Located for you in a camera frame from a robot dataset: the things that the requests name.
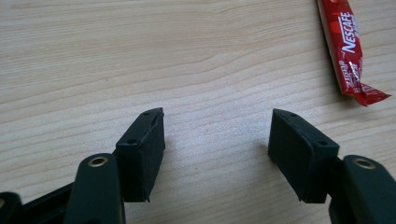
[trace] table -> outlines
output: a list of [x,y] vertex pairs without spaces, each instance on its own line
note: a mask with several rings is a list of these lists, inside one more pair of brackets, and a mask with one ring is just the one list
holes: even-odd
[[[351,0],[362,81],[396,94],[396,5]],[[330,223],[267,156],[272,109],[396,176],[396,100],[341,95],[316,1],[0,1],[0,191],[24,203],[163,107],[151,203],[127,223]]]

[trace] red sachet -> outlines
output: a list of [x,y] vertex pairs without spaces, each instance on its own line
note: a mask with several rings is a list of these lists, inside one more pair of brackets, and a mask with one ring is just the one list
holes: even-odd
[[361,83],[362,52],[359,29],[347,0],[318,0],[320,17],[341,92],[371,105],[390,97]]

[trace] wood grain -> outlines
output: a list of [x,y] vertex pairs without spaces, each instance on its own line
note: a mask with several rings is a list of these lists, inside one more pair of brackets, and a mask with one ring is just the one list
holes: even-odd
[[[396,5],[350,4],[362,81],[395,95]],[[1,0],[0,96],[0,191],[24,203],[159,106],[163,164],[128,223],[330,223],[328,203],[299,203],[270,162],[272,108],[396,176],[396,100],[340,94],[316,1]]]

